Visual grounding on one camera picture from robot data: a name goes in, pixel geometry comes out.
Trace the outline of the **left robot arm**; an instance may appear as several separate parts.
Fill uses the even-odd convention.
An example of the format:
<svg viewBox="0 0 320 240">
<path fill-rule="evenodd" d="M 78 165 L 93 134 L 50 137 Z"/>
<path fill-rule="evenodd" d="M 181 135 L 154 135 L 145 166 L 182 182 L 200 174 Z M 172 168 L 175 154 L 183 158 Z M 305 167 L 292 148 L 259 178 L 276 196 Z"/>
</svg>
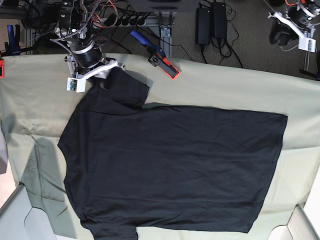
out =
<svg viewBox="0 0 320 240">
<path fill-rule="evenodd" d="M 269 42 L 273 45 L 286 45 L 289 41 L 302 37 L 313 38 L 315 27 L 312 21 L 320 15 L 318 0 L 296 0 L 293 3 L 284 2 L 288 7 L 285 11 L 269 13 L 273 19 Z"/>
</svg>

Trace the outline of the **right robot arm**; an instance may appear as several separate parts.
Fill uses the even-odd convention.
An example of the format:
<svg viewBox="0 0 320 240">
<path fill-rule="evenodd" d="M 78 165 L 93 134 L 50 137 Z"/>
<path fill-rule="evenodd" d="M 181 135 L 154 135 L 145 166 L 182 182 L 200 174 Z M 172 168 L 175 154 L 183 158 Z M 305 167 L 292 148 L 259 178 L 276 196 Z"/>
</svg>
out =
<svg viewBox="0 0 320 240">
<path fill-rule="evenodd" d="M 59 10 L 56 38 L 51 42 L 63 47 L 70 76 L 67 91 L 83 93 L 92 78 L 106 79 L 111 69 L 124 69 L 115 58 L 103 56 L 102 44 L 108 38 L 101 30 L 116 25 L 118 10 L 113 0 L 64 0 Z"/>
</svg>

